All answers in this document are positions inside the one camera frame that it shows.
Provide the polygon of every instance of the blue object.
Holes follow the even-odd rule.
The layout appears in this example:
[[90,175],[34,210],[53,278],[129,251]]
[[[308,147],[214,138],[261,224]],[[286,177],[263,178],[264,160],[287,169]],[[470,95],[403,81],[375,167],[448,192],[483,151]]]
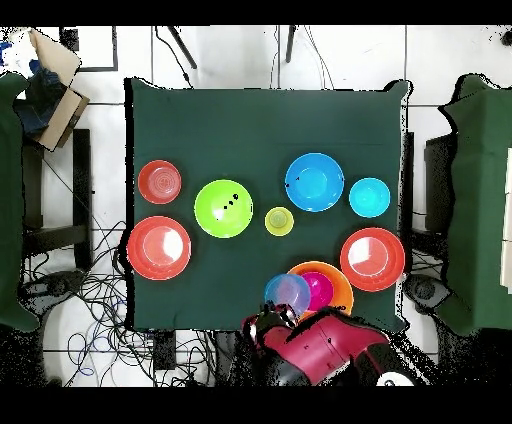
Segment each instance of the blue object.
[[363,218],[382,215],[389,206],[388,186],[377,178],[363,178],[350,189],[348,201],[352,210]]
[[30,71],[35,74],[41,69],[41,64],[39,63],[39,60],[30,59],[30,62],[28,62],[28,67],[30,68]]
[[4,60],[2,59],[2,51],[8,49],[9,47],[12,47],[12,44],[8,41],[0,42],[0,66],[4,66]]
[[275,305],[286,303],[293,308],[297,317],[309,307],[311,292],[309,284],[300,275],[279,274],[265,286],[265,302],[271,300]]
[[285,177],[286,194],[295,206],[308,212],[333,206],[344,184],[338,163],[323,153],[307,153],[295,159]]

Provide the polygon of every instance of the translucent blue bowl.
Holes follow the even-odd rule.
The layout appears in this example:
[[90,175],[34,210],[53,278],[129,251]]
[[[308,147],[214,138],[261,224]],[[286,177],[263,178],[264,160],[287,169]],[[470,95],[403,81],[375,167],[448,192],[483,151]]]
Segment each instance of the translucent blue bowl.
[[265,302],[271,300],[275,305],[285,303],[293,308],[297,317],[309,307],[311,292],[309,284],[300,275],[279,274],[265,286]]

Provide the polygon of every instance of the table leg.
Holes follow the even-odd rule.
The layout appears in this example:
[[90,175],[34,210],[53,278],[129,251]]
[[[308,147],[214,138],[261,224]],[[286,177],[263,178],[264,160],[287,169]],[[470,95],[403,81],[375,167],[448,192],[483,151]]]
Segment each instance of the table leg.
[[176,30],[176,28],[173,27],[173,26],[168,26],[167,28],[169,28],[169,31],[171,32],[172,36],[174,37],[174,40],[176,41],[176,43],[178,44],[179,48],[181,49],[181,51],[183,52],[183,54],[187,58],[188,63],[190,63],[190,66],[192,67],[192,69],[197,69],[196,62],[194,62],[194,59],[192,59],[192,55],[190,54],[190,52],[188,51],[187,47],[183,43],[183,41],[182,41],[180,35],[178,34],[178,31]]
[[286,63],[292,60],[293,37],[297,31],[297,25],[290,25],[288,27],[288,44],[286,45]]

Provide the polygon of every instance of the dark green tablecloth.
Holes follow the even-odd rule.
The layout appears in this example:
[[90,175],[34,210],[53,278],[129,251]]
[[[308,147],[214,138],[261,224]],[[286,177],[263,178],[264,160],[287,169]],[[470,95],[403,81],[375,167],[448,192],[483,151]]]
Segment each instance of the dark green tablecloth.
[[478,328],[512,329],[512,295],[500,286],[512,91],[467,75],[455,94],[443,108],[458,131],[446,274],[453,295],[438,313],[461,335]]
[[[343,242],[361,228],[396,233],[400,101],[407,82],[380,92],[165,90],[131,82],[135,181],[154,159],[172,162],[183,180],[179,196],[167,205],[148,203],[135,183],[134,222],[169,216],[192,240],[189,265],[176,278],[149,281],[135,273],[137,329],[239,329],[245,317],[258,312],[272,276],[307,260],[339,268]],[[288,166],[307,152],[332,156],[345,175],[341,199],[325,212],[303,212],[285,193]],[[348,203],[352,184],[368,176],[382,179],[391,191],[391,207],[375,219],[358,217]],[[243,184],[254,201],[251,224],[231,239],[207,235],[194,219],[197,193],[219,178]],[[294,214],[288,236],[274,237],[264,227],[274,206]],[[379,293],[354,288],[354,295],[354,315],[390,331],[403,328],[394,313],[395,286]]]
[[22,250],[22,129],[12,105],[26,89],[21,75],[0,76],[0,324],[21,331],[33,331],[39,321],[17,300]]

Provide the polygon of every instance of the tile floor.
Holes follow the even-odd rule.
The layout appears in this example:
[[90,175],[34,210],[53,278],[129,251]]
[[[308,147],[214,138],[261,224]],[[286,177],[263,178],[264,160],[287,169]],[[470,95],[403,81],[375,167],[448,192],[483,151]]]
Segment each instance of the tile floor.
[[[437,106],[450,101],[455,82],[465,73],[484,73],[502,87],[512,84],[509,71],[512,47],[502,46],[499,40],[506,29],[509,28],[483,25],[312,26],[314,41],[330,71],[330,76],[323,76],[320,60],[303,26],[296,33],[291,63],[284,61],[287,26],[283,25],[279,83],[282,89],[318,90],[334,85],[343,89],[380,90],[395,79],[411,81],[413,92],[408,104],[408,126],[415,133],[414,210],[421,214],[425,212],[425,171],[421,152],[426,140],[450,132],[450,126]],[[58,37],[57,28],[41,30],[53,38]],[[156,38],[154,27],[117,27],[116,30],[118,71],[80,72],[72,84],[74,89],[91,99],[77,127],[91,130],[93,213],[97,221],[94,223],[95,244],[101,241],[102,230],[108,231],[125,217],[123,78],[137,76],[161,87],[187,87],[171,51]],[[160,37],[173,46],[195,88],[277,88],[277,63],[271,77],[277,51],[275,26],[182,27],[180,32],[198,64],[197,71],[191,70],[167,29],[159,27]],[[88,30],[87,37],[91,34],[95,31]],[[84,39],[81,42],[95,43],[97,49],[111,49],[104,40]],[[71,152],[72,140],[69,140],[64,148],[45,153],[46,160],[69,186],[72,183]],[[70,224],[72,195],[47,167],[44,169],[43,193],[45,226]],[[414,215],[413,225],[424,228],[423,217],[418,214]],[[117,225],[109,235],[111,246],[119,242],[123,225]],[[33,266],[38,262],[41,262],[40,257],[32,259]],[[73,268],[71,251],[57,250],[51,252],[42,271]],[[96,265],[94,272],[109,274],[111,268],[105,258]],[[410,323],[407,334],[411,341],[437,360],[437,337],[432,320],[418,315],[406,298],[403,299],[402,313]],[[70,340],[70,348],[74,351],[68,356],[68,338],[75,332],[86,334],[92,322],[91,312],[77,298],[64,302],[51,312],[44,337],[48,375],[60,376],[67,381],[76,372],[73,361],[83,359],[78,356],[82,349],[81,339],[74,337]],[[194,338],[195,333],[183,331],[178,337],[186,341]],[[97,386],[103,374],[103,386],[153,385],[140,367],[130,366],[134,365],[133,359],[125,359],[126,363],[113,362],[115,354],[105,351],[107,348],[96,346],[82,364],[84,374],[94,368],[96,373],[89,376],[77,374],[73,386]],[[186,357],[186,351],[180,354]],[[144,360],[143,366],[151,374],[150,361]],[[205,369],[201,368],[197,373],[203,378]],[[163,372],[159,371],[157,376],[162,380]],[[169,382],[170,378],[171,373],[165,376],[165,381]]]

